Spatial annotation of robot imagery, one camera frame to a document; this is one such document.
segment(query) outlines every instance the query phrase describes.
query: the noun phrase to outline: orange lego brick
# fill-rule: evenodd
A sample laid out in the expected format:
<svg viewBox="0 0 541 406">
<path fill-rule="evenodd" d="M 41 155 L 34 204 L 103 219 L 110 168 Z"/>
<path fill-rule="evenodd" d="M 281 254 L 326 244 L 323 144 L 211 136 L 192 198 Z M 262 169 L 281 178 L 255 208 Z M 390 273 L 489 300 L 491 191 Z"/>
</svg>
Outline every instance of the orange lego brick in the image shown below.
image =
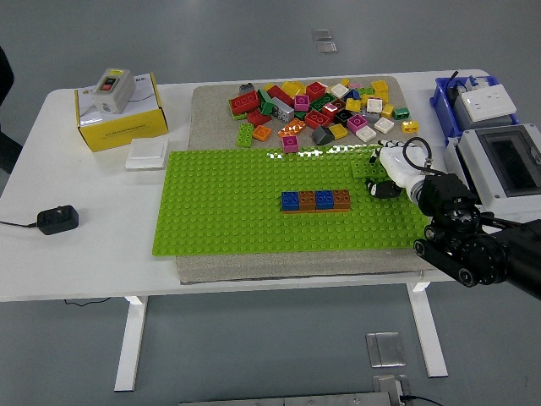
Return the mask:
<svg viewBox="0 0 541 406">
<path fill-rule="evenodd" d="M 259 141 L 267 141 L 271 136 L 272 130 L 264 125 L 258 125 L 252 133 L 252 136 Z"/>
<path fill-rule="evenodd" d="M 334 210 L 347 209 L 351 207 L 351 198 L 349 196 L 349 190 L 340 189 L 332 191 L 332 199 L 334 200 Z"/>
</svg>

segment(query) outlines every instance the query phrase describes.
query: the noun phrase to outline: gray floor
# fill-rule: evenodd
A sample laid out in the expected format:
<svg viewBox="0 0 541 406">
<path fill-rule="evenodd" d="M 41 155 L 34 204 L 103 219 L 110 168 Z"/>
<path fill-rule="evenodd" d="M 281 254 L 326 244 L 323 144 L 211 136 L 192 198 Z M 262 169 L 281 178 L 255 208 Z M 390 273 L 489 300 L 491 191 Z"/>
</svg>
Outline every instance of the gray floor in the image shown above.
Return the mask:
<svg viewBox="0 0 541 406">
<path fill-rule="evenodd" d="M 50 91 L 92 85 L 107 67 L 153 71 L 159 83 L 463 68 L 496 76 L 521 121 L 540 127 L 540 15 L 532 1 L 4 0 L 0 41 L 16 84 L 0 119 L 24 143 Z M 337 54 L 316 52 L 311 30 L 323 28 Z M 384 372 L 407 374 L 415 394 L 538 404 L 541 303 L 508 284 L 440 283 L 428 295 L 448 378 L 426 377 L 405 287 L 326 288 L 151 298 L 131 393 L 112 391 L 124 299 L 1 303 L 0 404 L 369 392 L 382 371 L 370 368 L 364 335 L 383 331 L 401 333 L 407 359 Z"/>
</svg>

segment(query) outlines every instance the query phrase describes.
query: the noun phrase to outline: black cable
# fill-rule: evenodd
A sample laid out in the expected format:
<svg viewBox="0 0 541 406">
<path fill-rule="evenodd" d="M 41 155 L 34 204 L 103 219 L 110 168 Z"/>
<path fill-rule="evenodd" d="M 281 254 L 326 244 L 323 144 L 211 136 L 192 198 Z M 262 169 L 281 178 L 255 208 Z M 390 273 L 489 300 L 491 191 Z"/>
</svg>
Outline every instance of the black cable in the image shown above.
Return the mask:
<svg viewBox="0 0 541 406">
<path fill-rule="evenodd" d="M 17 226 L 17 227 L 24 227 L 24 228 L 33 228 L 37 227 L 37 222 L 33 222 L 31 224 L 15 224 L 14 222 L 0 222 L 0 224 L 6 224 L 8 226 Z"/>
<path fill-rule="evenodd" d="M 110 298 L 107 298 L 107 299 L 103 299 L 103 300 L 98 300 L 97 302 L 86 302 L 85 304 L 79 304 L 79 303 L 76 303 L 76 302 L 68 302 L 66 299 L 64 299 L 64 303 L 66 305 L 77 305 L 78 307 L 85 307 L 86 305 L 95 305 L 97 303 L 103 303 L 103 302 L 107 302 Z"/>
<path fill-rule="evenodd" d="M 420 167 L 419 165 L 414 164 L 411 159 L 409 159 L 409 157 L 407 156 L 407 147 L 414 141 L 421 142 L 421 144 L 423 144 L 424 147 L 426 148 L 426 151 L 428 154 L 427 158 L 429 160 L 432 159 L 432 150 L 430 149 L 429 143 L 426 142 L 426 140 L 421 137 L 412 137 L 408 141 L 406 141 L 406 144 L 404 144 L 404 146 L 402 147 L 402 154 L 404 155 L 404 159 L 406 160 L 406 162 L 409 163 L 411 167 L 414 167 L 415 169 L 418 169 L 419 171 L 432 173 L 433 175 L 445 175 L 445 173 L 432 169 L 431 167 Z"/>
<path fill-rule="evenodd" d="M 400 396 L 400 400 L 401 401 L 407 401 L 407 400 L 415 400 L 415 399 L 418 399 L 418 400 L 424 400 L 425 402 L 431 402 L 433 404 L 437 404 L 438 406 L 443 406 L 443 404 L 441 403 L 438 403 L 436 402 L 435 400 L 432 400 L 432 399 L 427 399 L 427 398 L 423 398 L 421 396 L 413 396 L 413 395 L 404 395 L 404 396 Z"/>
</svg>

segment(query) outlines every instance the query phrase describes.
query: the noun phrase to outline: red lego brick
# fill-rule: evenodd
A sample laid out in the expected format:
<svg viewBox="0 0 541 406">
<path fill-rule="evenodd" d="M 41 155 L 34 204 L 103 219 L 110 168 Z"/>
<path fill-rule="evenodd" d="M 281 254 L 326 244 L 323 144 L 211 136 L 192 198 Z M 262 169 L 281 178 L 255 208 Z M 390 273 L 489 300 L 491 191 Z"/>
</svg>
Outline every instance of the red lego brick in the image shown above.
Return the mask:
<svg viewBox="0 0 541 406">
<path fill-rule="evenodd" d="M 269 96 L 271 98 L 275 97 L 276 99 L 281 100 L 284 103 L 286 103 L 289 107 L 294 107 L 295 106 L 295 101 L 293 101 L 293 99 L 291 97 L 289 97 L 285 91 L 283 91 L 282 89 L 280 89 L 276 85 L 272 86 L 267 91 L 267 93 L 269 94 Z"/>
<path fill-rule="evenodd" d="M 317 129 L 320 125 L 326 126 L 329 125 L 331 119 L 315 110 L 310 111 L 306 117 L 304 117 L 304 122 L 311 128 Z"/>
<path fill-rule="evenodd" d="M 332 199 L 335 204 L 334 209 L 349 210 L 351 208 L 352 202 L 347 189 L 333 190 Z"/>
<path fill-rule="evenodd" d="M 248 113 L 248 122 L 253 124 L 254 127 L 268 123 L 271 120 L 272 120 L 272 116 L 265 116 L 261 114 L 257 108 L 253 110 L 252 112 Z"/>
<path fill-rule="evenodd" d="M 306 94 L 312 102 L 323 97 L 325 91 L 326 88 L 320 82 L 314 82 L 313 84 L 306 86 Z"/>
<path fill-rule="evenodd" d="M 251 112 L 259 106 L 260 99 L 255 91 L 250 91 L 231 100 L 231 111 L 234 115 Z"/>
</svg>

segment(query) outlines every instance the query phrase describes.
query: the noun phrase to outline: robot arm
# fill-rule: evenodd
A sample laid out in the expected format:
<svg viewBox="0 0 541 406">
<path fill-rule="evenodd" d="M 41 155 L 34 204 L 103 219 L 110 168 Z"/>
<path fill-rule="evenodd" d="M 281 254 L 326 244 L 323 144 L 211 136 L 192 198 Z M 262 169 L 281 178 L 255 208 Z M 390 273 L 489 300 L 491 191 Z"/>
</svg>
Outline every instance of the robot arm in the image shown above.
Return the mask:
<svg viewBox="0 0 541 406">
<path fill-rule="evenodd" d="M 379 158 L 392 180 L 369 180 L 367 185 L 379 198 L 397 196 L 382 196 L 382 185 L 388 189 L 392 184 L 395 193 L 404 188 L 421 212 L 432 217 L 424 239 L 414 243 L 416 253 L 464 286 L 507 280 L 541 299 L 541 220 L 521 224 L 480 213 L 478 197 L 454 173 L 431 169 L 423 150 L 410 146 L 414 140 L 420 139 L 384 144 Z M 488 234 L 483 226 L 501 231 Z"/>
</svg>

